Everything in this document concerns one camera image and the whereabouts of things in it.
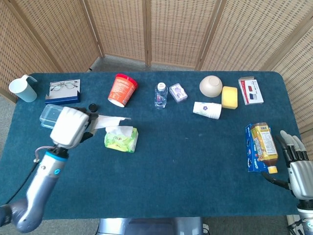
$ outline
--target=black cap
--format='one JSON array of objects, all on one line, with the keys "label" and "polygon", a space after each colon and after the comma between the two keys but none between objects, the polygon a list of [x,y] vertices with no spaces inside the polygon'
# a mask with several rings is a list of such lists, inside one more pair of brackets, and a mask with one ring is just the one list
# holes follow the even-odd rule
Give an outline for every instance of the black cap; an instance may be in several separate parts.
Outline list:
[{"label": "black cap", "polygon": [[90,112],[92,112],[92,113],[95,113],[98,111],[98,105],[96,105],[96,104],[90,104],[88,108],[89,108]]}]

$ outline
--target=paper cup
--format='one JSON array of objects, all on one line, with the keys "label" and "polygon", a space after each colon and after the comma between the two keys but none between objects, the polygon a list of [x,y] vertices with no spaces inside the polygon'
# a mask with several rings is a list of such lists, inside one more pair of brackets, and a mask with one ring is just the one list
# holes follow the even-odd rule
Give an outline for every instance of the paper cup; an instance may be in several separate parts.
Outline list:
[{"label": "paper cup", "polygon": [[10,83],[9,90],[25,102],[33,102],[37,98],[37,94],[27,82],[27,78],[37,82],[35,78],[23,75],[23,77],[17,78]]},{"label": "paper cup", "polygon": [[221,111],[221,104],[195,102],[193,113],[200,114],[212,119],[219,119]]},{"label": "paper cup", "polygon": [[111,103],[124,108],[137,87],[138,84],[134,79],[125,74],[119,73],[115,76],[115,81],[108,100]]}]

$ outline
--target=water bottle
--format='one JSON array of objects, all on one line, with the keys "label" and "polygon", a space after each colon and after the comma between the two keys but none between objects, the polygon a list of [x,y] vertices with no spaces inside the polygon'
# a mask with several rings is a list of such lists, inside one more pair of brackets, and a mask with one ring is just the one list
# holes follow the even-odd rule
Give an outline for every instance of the water bottle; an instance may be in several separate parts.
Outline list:
[{"label": "water bottle", "polygon": [[157,109],[164,109],[166,105],[168,88],[164,82],[156,86],[155,106]]}]

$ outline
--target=wicker panel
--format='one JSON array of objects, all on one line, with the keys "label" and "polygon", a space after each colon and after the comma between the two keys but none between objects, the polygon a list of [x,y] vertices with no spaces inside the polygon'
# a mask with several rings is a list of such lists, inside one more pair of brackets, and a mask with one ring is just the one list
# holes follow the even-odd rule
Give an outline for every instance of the wicker panel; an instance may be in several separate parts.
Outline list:
[{"label": "wicker panel", "polygon": [[78,0],[16,0],[64,71],[86,71],[99,56]]},{"label": "wicker panel", "polygon": [[274,67],[285,81],[298,127],[313,123],[313,27]]},{"label": "wicker panel", "polygon": [[142,0],[88,0],[105,53],[145,60]]},{"label": "wicker panel", "polygon": [[313,135],[302,138],[302,142],[307,149],[307,153],[309,155],[309,159],[313,161]]},{"label": "wicker panel", "polygon": [[15,78],[33,72],[54,72],[3,1],[0,1],[0,88],[11,100],[9,84]]},{"label": "wicker panel", "polygon": [[152,62],[195,67],[216,2],[152,0]]},{"label": "wicker panel", "polygon": [[312,7],[311,0],[228,0],[202,70],[259,70]]}]

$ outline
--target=yellow sponge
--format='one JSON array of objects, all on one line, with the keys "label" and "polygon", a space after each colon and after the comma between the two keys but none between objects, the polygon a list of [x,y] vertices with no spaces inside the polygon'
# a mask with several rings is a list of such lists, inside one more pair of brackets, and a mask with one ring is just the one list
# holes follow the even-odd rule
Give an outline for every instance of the yellow sponge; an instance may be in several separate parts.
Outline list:
[{"label": "yellow sponge", "polygon": [[238,92],[236,87],[223,87],[222,107],[236,109],[238,107]]}]

